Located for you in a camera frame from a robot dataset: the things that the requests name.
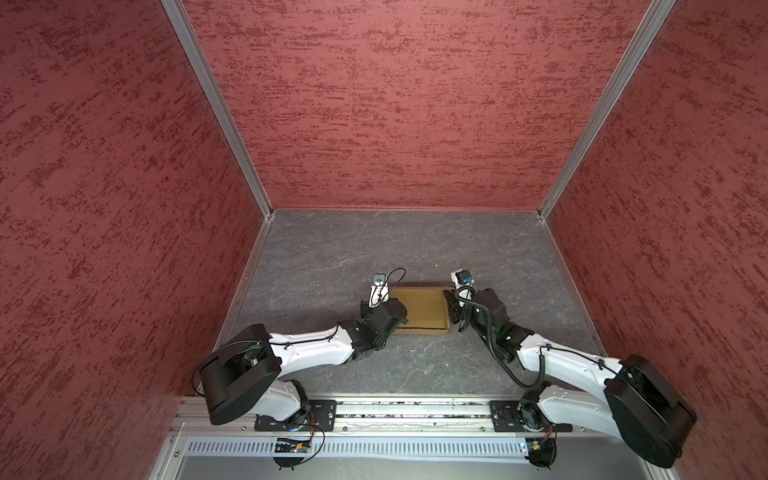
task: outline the enclosure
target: enclosure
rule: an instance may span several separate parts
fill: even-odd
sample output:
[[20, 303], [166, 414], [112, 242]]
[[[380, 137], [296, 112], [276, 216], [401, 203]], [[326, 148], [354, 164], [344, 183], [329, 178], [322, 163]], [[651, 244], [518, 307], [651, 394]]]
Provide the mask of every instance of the enclosure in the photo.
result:
[[0, 22], [3, 478], [291, 475], [228, 450], [260, 437], [210, 428], [195, 366], [254, 323], [357, 318], [397, 267], [471, 270], [523, 327], [651, 359], [697, 412], [684, 454], [653, 468], [579, 429], [551, 471], [335, 454], [517, 448], [475, 414], [523, 390], [453, 328], [292, 378], [465, 426], [340, 420], [293, 475], [768, 475], [745, 448], [768, 444], [768, 5], [67, 0]]

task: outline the metal mounting plate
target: metal mounting plate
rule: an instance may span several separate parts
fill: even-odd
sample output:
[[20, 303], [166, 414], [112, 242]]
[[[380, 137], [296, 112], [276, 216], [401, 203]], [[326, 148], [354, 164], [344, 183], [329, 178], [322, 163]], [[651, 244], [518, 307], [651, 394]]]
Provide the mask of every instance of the metal mounting plate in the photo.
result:
[[[336, 421], [336, 400], [310, 399], [310, 404], [312, 405], [310, 411], [315, 415], [315, 423], [326, 433], [332, 432], [333, 423]], [[288, 428], [291, 427], [295, 427], [295, 425], [278, 422], [266, 415], [258, 415], [253, 424], [253, 430], [256, 432], [288, 432]], [[298, 429], [294, 429], [293, 432], [308, 432], [309, 430], [309, 425], [302, 425]]]
[[[491, 420], [493, 421], [495, 432], [531, 433], [519, 421], [509, 421], [510, 417], [517, 414], [519, 403], [515, 400], [491, 400], [488, 402], [488, 406], [491, 407]], [[560, 433], [573, 432], [574, 427], [567, 423], [560, 423], [554, 426], [553, 431]]]

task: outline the black cable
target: black cable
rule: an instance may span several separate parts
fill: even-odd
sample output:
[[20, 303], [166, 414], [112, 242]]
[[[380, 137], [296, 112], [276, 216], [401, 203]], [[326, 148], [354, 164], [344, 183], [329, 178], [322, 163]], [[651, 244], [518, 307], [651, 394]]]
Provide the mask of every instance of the black cable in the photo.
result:
[[339, 327], [340, 327], [340, 326], [341, 326], [341, 324], [340, 324], [340, 323], [337, 323], [337, 324], [336, 324], [336, 329], [335, 329], [335, 330], [333, 330], [333, 333], [331, 333], [330, 335], [328, 335], [327, 337], [325, 337], [325, 338], [322, 338], [322, 339], [307, 339], [307, 340], [298, 340], [298, 341], [296, 341], [296, 342], [285, 342], [285, 343], [272, 343], [272, 342], [270, 342], [270, 345], [274, 345], [274, 346], [284, 346], [284, 347], [288, 348], [288, 347], [289, 347], [289, 346], [291, 346], [291, 345], [299, 345], [300, 343], [309, 343], [309, 342], [322, 342], [323, 340], [328, 340], [328, 341], [330, 342], [330, 341], [331, 341], [331, 339], [332, 339], [334, 336], [336, 336], [336, 334], [339, 332]]
[[320, 443], [320, 447], [309, 458], [306, 458], [306, 459], [302, 460], [299, 465], [307, 463], [309, 460], [312, 460], [313, 458], [315, 458], [315, 455], [320, 453], [320, 450], [322, 450], [323, 447], [326, 446], [326, 431], [323, 430], [322, 428], [320, 428], [320, 425], [315, 424], [314, 426], [315, 426], [316, 429], [320, 430], [320, 433], [323, 434], [323, 442]]
[[[471, 299], [475, 295], [475, 289], [472, 288], [471, 285], [462, 285], [458, 289], [456, 289], [456, 296], [458, 298], [462, 298], [459, 294], [463, 292], [464, 290], [469, 290], [469, 299]], [[458, 321], [458, 331], [461, 333], [465, 330], [467, 330], [467, 327], [469, 326], [469, 322], [472, 319], [472, 308], [467, 307], [465, 304], [462, 307], [462, 317]]]
[[561, 349], [561, 348], [558, 348], [558, 347], [556, 347], [556, 346], [552, 346], [552, 345], [550, 345], [549, 343], [547, 343], [546, 345], [543, 345], [543, 346], [540, 346], [540, 347], [538, 347], [538, 354], [539, 354], [539, 355], [541, 355], [541, 349], [547, 349], [547, 350], [557, 350], [557, 351], [559, 351], [559, 352], [573, 353], [574, 355], [578, 355], [578, 356], [580, 356], [581, 358], [583, 358], [583, 359], [587, 359], [587, 360], [589, 360], [590, 362], [592, 362], [592, 363], [596, 364], [598, 367], [600, 367], [600, 370], [602, 370], [602, 369], [606, 369], [608, 372], [611, 372], [611, 373], [613, 373], [614, 375], [618, 376], [618, 373], [616, 373], [616, 372], [615, 372], [613, 369], [610, 369], [610, 368], [608, 368], [608, 366], [605, 364], [605, 361], [604, 361], [603, 359], [599, 359], [599, 360], [591, 359], [591, 358], [589, 358], [588, 356], [586, 356], [586, 355], [582, 355], [582, 354], [581, 354], [581, 353], [579, 353], [579, 352], [575, 352], [575, 351], [573, 351], [573, 350], [568, 350], [568, 349]]
[[461, 302], [464, 302], [464, 304], [468, 303], [469, 305], [475, 306], [477, 308], [482, 308], [488, 314], [488, 318], [485, 320], [485, 343], [488, 346], [488, 350], [491, 351], [491, 356], [493, 357], [493, 359], [496, 360], [496, 362], [503, 368], [503, 370], [507, 373], [507, 375], [509, 375], [509, 378], [511, 378], [513, 382], [517, 383], [519, 387], [521, 387], [523, 389], [526, 389], [526, 390], [535, 390], [538, 387], [540, 387], [541, 384], [544, 382], [545, 367], [546, 367], [546, 365], [545, 365], [546, 361], [545, 361], [545, 358], [544, 358], [544, 354], [541, 353], [541, 350], [539, 350], [539, 353], [538, 353], [538, 375], [536, 376], [536, 380], [533, 383], [531, 383], [531, 384], [523, 383], [523, 381], [520, 380], [504, 364], [504, 362], [502, 362], [496, 356], [496, 351], [493, 350], [493, 343], [495, 342], [495, 340], [493, 338], [494, 335], [493, 335], [493, 331], [492, 331], [493, 313], [491, 313], [491, 310], [489, 310], [488, 307], [485, 306], [485, 305], [482, 305], [482, 304], [477, 303], [477, 302], [473, 302], [472, 300], [467, 300], [466, 298], [459, 298], [457, 296], [456, 299], [461, 301]]
[[320, 433], [322, 433], [322, 434], [323, 434], [323, 441], [320, 443], [320, 447], [319, 447], [319, 448], [318, 448], [318, 449], [317, 449], [315, 452], [313, 452], [313, 454], [312, 454], [312, 455], [310, 455], [309, 457], [305, 458], [304, 460], [302, 460], [301, 462], [299, 462], [299, 463], [297, 463], [297, 464], [295, 464], [295, 465], [281, 465], [281, 464], [280, 464], [280, 463], [277, 461], [276, 457], [275, 457], [274, 455], [272, 456], [272, 460], [274, 460], [274, 461], [275, 461], [275, 463], [276, 463], [276, 464], [278, 464], [278, 465], [279, 465], [281, 468], [282, 468], [283, 466], [290, 466], [290, 467], [291, 467], [291, 469], [293, 469], [294, 467], [298, 467], [299, 465], [303, 465], [303, 464], [307, 463], [309, 460], [312, 460], [313, 458], [315, 458], [315, 455], [317, 455], [318, 453], [320, 453], [320, 451], [321, 451], [321, 450], [323, 450], [323, 447], [324, 447], [324, 446], [326, 446], [326, 431], [325, 431], [325, 430], [323, 430], [323, 429], [320, 427], [320, 425], [319, 425], [319, 424], [317, 424], [317, 423], [301, 423], [301, 424], [299, 424], [299, 423], [292, 423], [292, 424], [289, 424], [289, 425], [294, 425], [294, 426], [297, 426], [297, 427], [303, 427], [303, 426], [305, 426], [305, 425], [307, 425], [307, 426], [312, 426], [312, 427], [314, 427], [314, 428], [316, 428], [316, 429], [320, 430]]
[[397, 270], [402, 270], [402, 275], [400, 276], [400, 278], [398, 278], [398, 280], [395, 282], [395, 284], [394, 284], [394, 285], [392, 285], [392, 287], [387, 287], [387, 295], [389, 295], [389, 292], [391, 292], [392, 290], [394, 290], [394, 288], [395, 288], [396, 286], [398, 286], [398, 284], [399, 284], [400, 282], [402, 282], [402, 279], [406, 278], [406, 273], [408, 272], [408, 270], [404, 269], [404, 268], [403, 268], [403, 267], [401, 267], [401, 266], [398, 266], [397, 268], [395, 268], [395, 269], [394, 269], [394, 270], [392, 270], [391, 272], [387, 273], [387, 274], [386, 274], [386, 276], [384, 277], [384, 284], [383, 284], [383, 285], [381, 285], [381, 287], [379, 288], [379, 301], [378, 301], [378, 302], [376, 302], [376, 304], [375, 304], [375, 305], [373, 304], [373, 295], [376, 293], [376, 288], [375, 288], [375, 286], [374, 286], [374, 289], [373, 289], [373, 291], [371, 292], [371, 297], [369, 298], [369, 303], [370, 303], [371, 305], [373, 305], [373, 307], [374, 307], [374, 308], [375, 308], [375, 307], [377, 307], [377, 306], [379, 306], [379, 305], [381, 304], [381, 302], [382, 302], [382, 291], [384, 290], [384, 287], [385, 287], [385, 286], [387, 286], [387, 283], [389, 282], [389, 278], [390, 278], [390, 277], [392, 276], [392, 274], [393, 274], [394, 272], [396, 272]]

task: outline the metal corner post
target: metal corner post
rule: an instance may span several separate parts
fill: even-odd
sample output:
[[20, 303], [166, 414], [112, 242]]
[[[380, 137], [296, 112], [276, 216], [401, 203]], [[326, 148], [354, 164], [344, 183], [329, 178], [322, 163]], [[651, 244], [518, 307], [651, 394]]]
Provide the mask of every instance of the metal corner post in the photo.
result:
[[272, 213], [272, 205], [266, 197], [264, 186], [261, 184], [256, 168], [253, 166], [243, 138], [237, 130], [237, 125], [232, 118], [230, 109], [227, 107], [227, 102], [224, 100], [219, 85], [216, 83], [214, 73], [210, 70], [210, 65], [205, 58], [202, 47], [200, 47], [200, 42], [197, 41], [197, 36], [194, 33], [187, 11], [181, 4], [181, 0], [161, 1], [165, 12], [168, 14], [170, 23], [174, 26], [181, 46], [184, 47], [184, 52], [187, 53], [192, 69], [194, 69], [197, 79], [203, 87], [205, 96], [208, 98], [210, 106], [216, 114], [221, 130], [223, 130], [224, 136], [227, 137], [237, 163], [240, 165], [248, 186], [253, 192], [256, 202], [259, 204], [262, 215], [266, 219]]
[[598, 135], [603, 123], [608, 115], [613, 110], [614, 105], [621, 96], [621, 92], [629, 83], [632, 74], [640, 64], [645, 52], [650, 47], [651, 42], [656, 38], [656, 34], [659, 32], [664, 20], [669, 15], [669, 12], [674, 6], [675, 0], [652, 0], [648, 10], [645, 12], [645, 16], [640, 21], [636, 32], [632, 36], [632, 39], [627, 45], [627, 50], [624, 51], [621, 60], [616, 66], [611, 79], [608, 81], [603, 90], [603, 94], [595, 105], [592, 115], [589, 117], [587, 124], [584, 126], [584, 130], [576, 140], [576, 144], [568, 155], [568, 159], [565, 161], [563, 168], [560, 170], [560, 174], [555, 179], [552, 187], [544, 198], [544, 202], [539, 208], [538, 214], [542, 220], [547, 220], [547, 217], [552, 212], [558, 199], [563, 194], [565, 186], [568, 181], [573, 177], [576, 168], [581, 163], [584, 155], [592, 145], [592, 141]]

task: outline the black motor housing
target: black motor housing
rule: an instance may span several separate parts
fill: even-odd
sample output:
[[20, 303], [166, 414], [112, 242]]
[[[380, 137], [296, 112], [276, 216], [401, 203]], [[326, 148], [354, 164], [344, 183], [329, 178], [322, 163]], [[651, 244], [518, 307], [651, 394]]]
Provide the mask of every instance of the black motor housing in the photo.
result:
[[621, 438], [643, 459], [670, 468], [697, 417], [647, 359], [630, 355], [605, 386], [605, 398]]

